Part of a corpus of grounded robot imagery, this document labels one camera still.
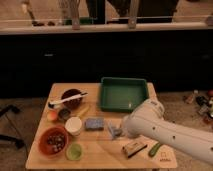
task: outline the box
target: box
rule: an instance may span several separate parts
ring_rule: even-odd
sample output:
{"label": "box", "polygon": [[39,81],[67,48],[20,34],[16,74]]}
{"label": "box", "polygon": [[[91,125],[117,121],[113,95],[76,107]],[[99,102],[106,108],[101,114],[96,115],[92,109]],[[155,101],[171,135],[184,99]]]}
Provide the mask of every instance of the box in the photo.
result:
{"label": "box", "polygon": [[131,113],[149,98],[147,82],[139,78],[103,77],[99,105],[102,111]]}

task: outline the small cup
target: small cup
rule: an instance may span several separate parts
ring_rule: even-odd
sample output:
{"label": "small cup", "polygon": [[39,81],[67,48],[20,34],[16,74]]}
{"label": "small cup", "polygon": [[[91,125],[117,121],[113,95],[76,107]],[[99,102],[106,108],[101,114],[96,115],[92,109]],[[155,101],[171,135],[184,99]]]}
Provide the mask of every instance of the small cup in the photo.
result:
{"label": "small cup", "polygon": [[79,117],[71,117],[65,123],[65,129],[73,136],[78,136],[82,130],[82,121]]}
{"label": "small cup", "polygon": [[80,160],[82,156],[82,148],[77,143],[72,143],[67,147],[66,156],[69,160]]}
{"label": "small cup", "polygon": [[67,108],[63,108],[58,112],[58,118],[62,122],[66,122],[71,116],[71,111]]}

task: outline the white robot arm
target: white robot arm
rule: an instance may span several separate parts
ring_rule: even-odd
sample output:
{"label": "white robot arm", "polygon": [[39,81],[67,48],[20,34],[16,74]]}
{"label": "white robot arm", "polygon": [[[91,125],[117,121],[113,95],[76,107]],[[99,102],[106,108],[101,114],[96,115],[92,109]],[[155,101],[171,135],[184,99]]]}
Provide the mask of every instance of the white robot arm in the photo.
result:
{"label": "white robot arm", "polygon": [[163,114],[163,105],[148,99],[123,119],[123,133],[129,138],[150,137],[213,164],[213,134],[164,121]]}

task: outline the orange bowl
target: orange bowl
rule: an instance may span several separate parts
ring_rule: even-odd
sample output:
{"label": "orange bowl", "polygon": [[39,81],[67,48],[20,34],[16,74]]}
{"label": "orange bowl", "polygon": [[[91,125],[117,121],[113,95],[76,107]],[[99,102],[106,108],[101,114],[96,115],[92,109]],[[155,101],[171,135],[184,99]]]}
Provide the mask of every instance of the orange bowl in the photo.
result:
{"label": "orange bowl", "polygon": [[69,142],[68,132],[62,126],[56,126],[46,130],[40,137],[39,151],[47,157],[55,157],[62,154]]}

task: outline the sponge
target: sponge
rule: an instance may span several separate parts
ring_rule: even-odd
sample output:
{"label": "sponge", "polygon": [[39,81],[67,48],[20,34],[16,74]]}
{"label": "sponge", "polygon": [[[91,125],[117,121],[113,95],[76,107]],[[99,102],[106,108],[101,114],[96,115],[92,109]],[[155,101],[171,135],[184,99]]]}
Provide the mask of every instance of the sponge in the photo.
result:
{"label": "sponge", "polygon": [[87,131],[104,130],[104,119],[103,118],[88,118],[85,121],[85,129]]}

